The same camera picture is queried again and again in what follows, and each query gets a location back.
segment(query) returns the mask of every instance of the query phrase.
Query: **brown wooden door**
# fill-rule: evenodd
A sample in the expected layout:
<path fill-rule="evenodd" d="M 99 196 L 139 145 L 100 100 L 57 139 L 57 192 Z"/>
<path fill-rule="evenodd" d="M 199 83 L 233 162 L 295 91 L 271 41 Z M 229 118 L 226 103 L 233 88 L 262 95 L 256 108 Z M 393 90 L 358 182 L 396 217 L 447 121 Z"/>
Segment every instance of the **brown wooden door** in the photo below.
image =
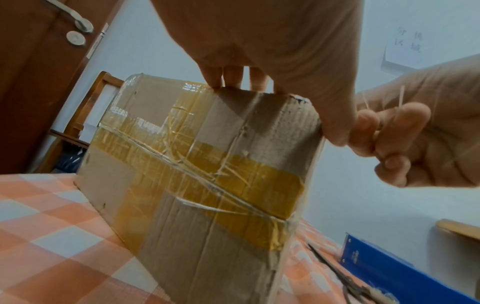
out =
<path fill-rule="evenodd" d="M 47 0 L 0 0 L 0 174 L 24 172 L 123 0 L 59 0 L 89 20 L 83 33 Z M 67 33 L 81 33 L 84 46 Z"/>

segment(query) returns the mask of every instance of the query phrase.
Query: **silver door handle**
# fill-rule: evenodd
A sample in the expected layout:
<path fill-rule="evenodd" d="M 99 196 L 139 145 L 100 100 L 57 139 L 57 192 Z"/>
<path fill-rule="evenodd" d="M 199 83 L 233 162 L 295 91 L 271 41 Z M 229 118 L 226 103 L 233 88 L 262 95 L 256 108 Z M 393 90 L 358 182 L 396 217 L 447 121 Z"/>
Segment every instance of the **silver door handle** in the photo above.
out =
<path fill-rule="evenodd" d="M 70 16 L 73 17 L 73 19 L 75 19 L 75 25 L 76 27 L 81 30 L 82 32 L 85 32 L 85 33 L 92 33 L 94 31 L 94 26 L 92 25 L 92 23 L 90 21 L 88 21 L 87 19 L 83 18 L 82 16 L 80 16 L 79 13 L 77 13 L 76 11 L 72 10 L 71 8 L 69 8 L 68 6 L 66 6 L 65 4 L 57 1 L 57 0 L 45 0 L 47 1 L 48 3 L 56 6 L 57 8 L 59 8 L 60 10 L 64 11 L 65 13 L 69 14 Z"/>

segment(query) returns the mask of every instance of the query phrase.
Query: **checkered tablecloth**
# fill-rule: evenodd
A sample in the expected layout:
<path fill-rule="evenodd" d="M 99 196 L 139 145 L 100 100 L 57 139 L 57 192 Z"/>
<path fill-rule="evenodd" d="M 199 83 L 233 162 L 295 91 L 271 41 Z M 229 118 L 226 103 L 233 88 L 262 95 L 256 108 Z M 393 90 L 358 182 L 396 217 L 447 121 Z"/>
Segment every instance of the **checkered tablecloth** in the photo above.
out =
<path fill-rule="evenodd" d="M 0 304 L 165 304 L 169 297 L 77 190 L 74 175 L 0 175 Z M 277 303 L 345 303 L 306 248 L 338 247 L 298 228 Z"/>

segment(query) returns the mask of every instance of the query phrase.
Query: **blue binder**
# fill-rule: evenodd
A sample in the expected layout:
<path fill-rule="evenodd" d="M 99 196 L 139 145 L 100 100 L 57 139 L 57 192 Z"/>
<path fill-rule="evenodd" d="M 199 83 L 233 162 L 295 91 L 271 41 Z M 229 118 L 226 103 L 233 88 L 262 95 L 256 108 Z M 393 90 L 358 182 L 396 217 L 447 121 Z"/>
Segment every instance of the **blue binder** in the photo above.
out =
<path fill-rule="evenodd" d="M 370 286 L 391 293 L 400 304 L 480 304 L 406 261 L 349 234 L 340 264 Z"/>

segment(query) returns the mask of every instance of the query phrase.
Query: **corrugated cardboard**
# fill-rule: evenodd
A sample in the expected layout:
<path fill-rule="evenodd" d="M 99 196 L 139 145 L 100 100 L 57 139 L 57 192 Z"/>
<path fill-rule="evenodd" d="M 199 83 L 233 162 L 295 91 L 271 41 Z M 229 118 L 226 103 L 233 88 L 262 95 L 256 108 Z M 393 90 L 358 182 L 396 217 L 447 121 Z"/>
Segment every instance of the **corrugated cardboard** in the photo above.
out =
<path fill-rule="evenodd" d="M 176 303 L 268 303 L 321 143 L 309 102 L 136 75 L 77 184 Z"/>

